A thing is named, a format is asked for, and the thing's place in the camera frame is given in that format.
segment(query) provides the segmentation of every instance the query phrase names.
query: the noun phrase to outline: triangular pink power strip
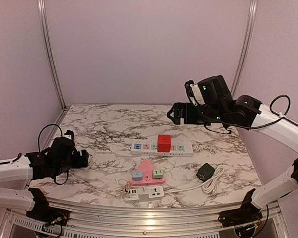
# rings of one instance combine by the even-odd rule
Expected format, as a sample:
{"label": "triangular pink power strip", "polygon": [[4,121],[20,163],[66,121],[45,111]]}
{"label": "triangular pink power strip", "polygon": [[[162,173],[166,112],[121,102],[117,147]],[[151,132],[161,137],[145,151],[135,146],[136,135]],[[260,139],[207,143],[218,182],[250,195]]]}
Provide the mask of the triangular pink power strip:
{"label": "triangular pink power strip", "polygon": [[130,181],[133,186],[149,186],[149,185],[160,185],[165,183],[165,176],[162,178],[153,178],[153,171],[155,170],[155,166],[148,160],[144,159],[137,171],[143,172],[143,179],[141,181],[133,181],[131,178]]}

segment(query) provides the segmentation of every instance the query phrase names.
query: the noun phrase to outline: marble table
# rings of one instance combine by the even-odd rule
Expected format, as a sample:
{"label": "marble table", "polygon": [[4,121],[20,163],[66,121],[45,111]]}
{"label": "marble table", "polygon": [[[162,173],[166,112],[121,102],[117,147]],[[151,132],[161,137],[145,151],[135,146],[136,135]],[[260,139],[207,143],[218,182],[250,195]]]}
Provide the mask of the marble table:
{"label": "marble table", "polygon": [[[72,105],[60,126],[75,134],[76,147],[87,149],[92,163],[87,169],[70,170],[66,184],[57,186],[51,178],[32,181],[50,198],[104,206],[180,208],[242,201],[246,192],[261,186],[254,165],[236,129],[223,135],[202,126],[174,125],[166,116],[171,106],[158,105]],[[224,132],[221,125],[212,130]],[[132,139],[157,140],[158,134],[170,134],[173,141],[190,140],[204,145],[192,157],[138,156],[130,153]],[[131,178],[145,158],[164,169],[165,190],[185,189],[198,185],[197,169],[205,162],[222,165],[225,173],[219,178],[216,194],[205,195],[200,188],[172,193],[162,200],[125,203],[118,180]],[[65,175],[58,176],[62,182]]]}

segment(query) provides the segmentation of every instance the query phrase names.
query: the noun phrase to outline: power strip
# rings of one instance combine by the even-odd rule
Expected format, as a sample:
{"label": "power strip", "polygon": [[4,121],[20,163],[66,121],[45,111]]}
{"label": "power strip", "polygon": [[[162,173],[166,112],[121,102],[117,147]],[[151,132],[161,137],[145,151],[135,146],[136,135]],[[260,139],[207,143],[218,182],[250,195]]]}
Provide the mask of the power strip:
{"label": "power strip", "polygon": [[162,186],[131,188],[127,190],[127,193],[124,197],[127,203],[148,202],[163,199],[164,197]]}
{"label": "power strip", "polygon": [[190,141],[173,142],[170,152],[158,152],[158,142],[153,140],[132,140],[130,152],[133,155],[162,155],[162,156],[186,156],[193,155]]}

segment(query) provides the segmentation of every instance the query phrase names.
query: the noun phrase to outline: red plug adapter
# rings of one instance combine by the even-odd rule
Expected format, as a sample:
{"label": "red plug adapter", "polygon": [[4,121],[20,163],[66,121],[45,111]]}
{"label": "red plug adapter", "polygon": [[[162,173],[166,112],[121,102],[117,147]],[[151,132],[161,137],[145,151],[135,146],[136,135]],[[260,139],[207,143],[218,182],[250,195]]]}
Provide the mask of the red plug adapter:
{"label": "red plug adapter", "polygon": [[170,152],[171,135],[158,135],[158,152]]}

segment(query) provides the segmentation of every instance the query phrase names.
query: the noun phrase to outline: black charger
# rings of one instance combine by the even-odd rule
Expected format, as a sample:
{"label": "black charger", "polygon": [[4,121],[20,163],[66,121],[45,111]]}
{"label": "black charger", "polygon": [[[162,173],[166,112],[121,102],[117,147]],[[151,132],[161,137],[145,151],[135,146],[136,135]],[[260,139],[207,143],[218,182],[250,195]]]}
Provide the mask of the black charger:
{"label": "black charger", "polygon": [[214,174],[215,169],[209,165],[208,163],[203,164],[198,172],[197,172],[197,177],[199,180],[205,182],[207,181],[212,175]]}

